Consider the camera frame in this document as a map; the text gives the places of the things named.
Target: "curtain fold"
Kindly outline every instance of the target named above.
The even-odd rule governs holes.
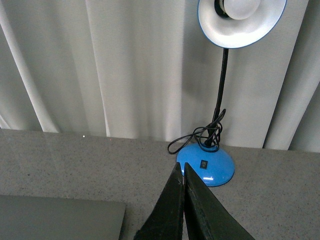
[[[223,144],[320,152],[320,8],[307,4],[288,0],[266,37],[229,51]],[[172,141],[207,125],[223,50],[197,7],[0,0],[0,127]]]
[[[310,0],[265,141],[266,148],[281,150],[289,148],[320,82],[319,23],[319,1]],[[298,147],[297,136],[302,137],[301,131],[299,132],[291,149]]]

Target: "black object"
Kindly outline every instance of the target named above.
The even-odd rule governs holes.
[[[192,167],[177,162],[151,215],[134,240],[181,240],[183,209],[190,240],[255,240],[224,208]]]
[[[136,232],[134,240],[181,240],[185,188],[180,163],[176,163],[155,207]]]
[[[177,154],[181,149],[183,149],[191,140],[194,138],[196,142],[198,143],[199,147],[209,153],[215,153],[219,150],[220,147],[220,137],[222,132],[222,124],[221,120],[224,118],[226,109],[223,109],[220,112],[220,107],[222,103],[222,97],[224,93],[224,87],[225,87],[225,80],[226,80],[226,74],[227,74],[227,64],[228,64],[228,55],[229,55],[229,49],[224,48],[223,49],[223,55],[222,55],[222,65],[221,65],[221,74],[220,74],[220,82],[219,82],[219,90],[218,90],[218,96],[216,100],[215,109],[213,112],[213,117],[211,123],[209,123],[207,126],[200,126],[193,130],[193,133],[181,136],[172,142],[169,143],[167,147],[167,151],[169,154]],[[171,145],[175,144],[176,142],[187,138],[186,142],[180,146],[177,150],[171,151],[170,147]]]
[[[188,163],[184,165],[184,180],[184,214],[190,240],[255,240]]]

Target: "gray laptop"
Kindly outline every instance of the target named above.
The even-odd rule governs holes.
[[[1,240],[118,240],[121,202],[0,195]]]

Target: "blue lamp base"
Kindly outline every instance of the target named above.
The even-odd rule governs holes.
[[[216,152],[206,152],[197,143],[182,148],[176,161],[181,165],[182,175],[185,175],[185,163],[189,163],[208,187],[227,183],[235,173],[235,164],[225,151],[219,148]]]

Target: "black power cord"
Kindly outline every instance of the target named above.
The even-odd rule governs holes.
[[[222,56],[222,66],[221,66],[221,75],[220,75],[220,83],[219,83],[219,90],[218,90],[218,97],[213,113],[213,118],[212,122],[208,124],[207,126],[200,126],[194,129],[193,133],[179,137],[172,142],[169,143],[167,150],[169,154],[176,154],[178,153],[181,149],[183,149],[190,141],[192,138],[196,140],[198,143],[199,147],[209,153],[215,153],[219,150],[220,146],[220,135],[222,132],[222,124],[221,120],[224,118],[226,109],[223,109],[222,112],[220,113],[220,107],[221,107],[221,102],[222,102],[222,96],[224,93],[224,87],[225,87],[225,79],[226,79],[226,73],[227,73],[227,63],[228,63],[228,54],[229,54],[229,49],[224,48],[223,49],[223,56]],[[176,142],[188,138],[187,141],[179,147],[176,151],[170,151],[170,147],[172,144],[175,144]]]

